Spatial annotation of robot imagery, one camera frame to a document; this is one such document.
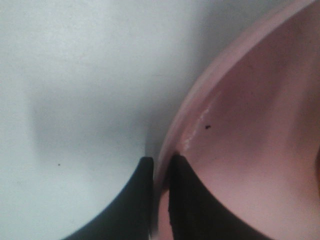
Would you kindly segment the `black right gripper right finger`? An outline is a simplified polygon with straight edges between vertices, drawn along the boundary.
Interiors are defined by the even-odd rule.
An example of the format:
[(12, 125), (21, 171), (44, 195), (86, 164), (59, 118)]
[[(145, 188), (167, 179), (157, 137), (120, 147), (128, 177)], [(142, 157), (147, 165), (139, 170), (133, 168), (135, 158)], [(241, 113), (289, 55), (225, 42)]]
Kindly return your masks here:
[(224, 207), (182, 155), (169, 167), (169, 218), (175, 240), (263, 240), (265, 236)]

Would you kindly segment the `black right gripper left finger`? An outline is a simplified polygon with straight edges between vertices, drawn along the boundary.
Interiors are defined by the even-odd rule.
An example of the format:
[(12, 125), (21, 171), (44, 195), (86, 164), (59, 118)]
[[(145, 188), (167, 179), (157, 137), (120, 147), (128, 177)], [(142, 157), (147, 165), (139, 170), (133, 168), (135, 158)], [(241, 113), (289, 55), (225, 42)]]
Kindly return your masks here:
[(153, 205), (153, 159), (142, 157), (116, 198), (67, 240), (148, 240)]

